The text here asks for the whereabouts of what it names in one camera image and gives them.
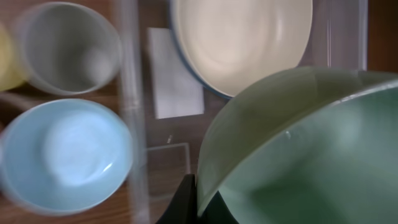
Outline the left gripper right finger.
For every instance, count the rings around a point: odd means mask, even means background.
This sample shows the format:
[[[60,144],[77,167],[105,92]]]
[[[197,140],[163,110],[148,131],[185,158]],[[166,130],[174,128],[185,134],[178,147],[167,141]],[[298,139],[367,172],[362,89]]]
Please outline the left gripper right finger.
[[[202,216],[197,218],[198,224],[238,224],[226,206],[221,194],[215,193]]]

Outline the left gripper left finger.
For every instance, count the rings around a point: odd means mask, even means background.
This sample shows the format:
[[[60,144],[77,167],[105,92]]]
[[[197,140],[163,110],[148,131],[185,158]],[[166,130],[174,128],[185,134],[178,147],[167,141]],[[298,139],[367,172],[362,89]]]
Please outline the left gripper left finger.
[[[156,224],[194,224],[197,222],[197,192],[194,174],[181,181],[164,214]]]

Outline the clear plastic storage container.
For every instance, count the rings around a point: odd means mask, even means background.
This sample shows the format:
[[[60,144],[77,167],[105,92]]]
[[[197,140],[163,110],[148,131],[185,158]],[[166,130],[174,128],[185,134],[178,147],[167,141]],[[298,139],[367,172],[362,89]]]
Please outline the clear plastic storage container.
[[[368,4],[368,0],[315,1],[315,26],[302,64],[366,69]],[[125,56],[119,81],[120,113],[136,139],[134,162],[127,179],[133,223],[156,221],[170,198],[170,194],[153,197],[149,193],[148,147],[187,146],[188,170],[194,171],[205,131],[227,102],[226,98],[203,90],[203,114],[156,120],[147,30],[150,27],[168,29],[169,13],[170,3],[165,0],[114,2]]]

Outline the mint green bowl small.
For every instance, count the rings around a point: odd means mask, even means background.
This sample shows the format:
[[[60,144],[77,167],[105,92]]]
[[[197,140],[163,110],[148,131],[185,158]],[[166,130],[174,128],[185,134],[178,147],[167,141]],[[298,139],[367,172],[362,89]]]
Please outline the mint green bowl small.
[[[201,217],[221,207],[238,223],[396,223],[397,75],[265,77],[216,115],[197,174]]]

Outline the light blue bowl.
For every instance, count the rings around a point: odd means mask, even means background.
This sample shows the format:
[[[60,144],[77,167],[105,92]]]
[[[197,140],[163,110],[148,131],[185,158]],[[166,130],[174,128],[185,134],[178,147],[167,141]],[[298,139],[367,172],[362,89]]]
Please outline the light blue bowl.
[[[43,103],[23,112],[1,134],[2,192],[41,215],[89,210],[126,180],[132,144],[124,121],[99,103]]]

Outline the cream plate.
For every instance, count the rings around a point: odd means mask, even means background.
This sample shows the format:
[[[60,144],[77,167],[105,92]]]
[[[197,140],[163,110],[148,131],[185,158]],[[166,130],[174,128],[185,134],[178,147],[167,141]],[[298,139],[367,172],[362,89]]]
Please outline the cream plate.
[[[307,48],[312,0],[175,0],[182,50],[209,86],[235,97],[296,67]]]

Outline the grey cup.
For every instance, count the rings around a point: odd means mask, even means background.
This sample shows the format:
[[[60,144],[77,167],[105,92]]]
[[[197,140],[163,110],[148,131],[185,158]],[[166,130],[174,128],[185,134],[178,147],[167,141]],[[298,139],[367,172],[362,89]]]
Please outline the grey cup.
[[[46,2],[31,7],[16,22],[16,39],[29,83],[54,95],[100,89],[121,67],[116,29],[81,4]]]

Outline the yellow cup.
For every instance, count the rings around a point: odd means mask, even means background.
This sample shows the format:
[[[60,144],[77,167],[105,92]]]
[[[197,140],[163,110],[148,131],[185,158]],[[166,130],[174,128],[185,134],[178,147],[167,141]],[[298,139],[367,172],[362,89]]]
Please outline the yellow cup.
[[[1,91],[17,88],[26,81],[14,39],[1,24]]]

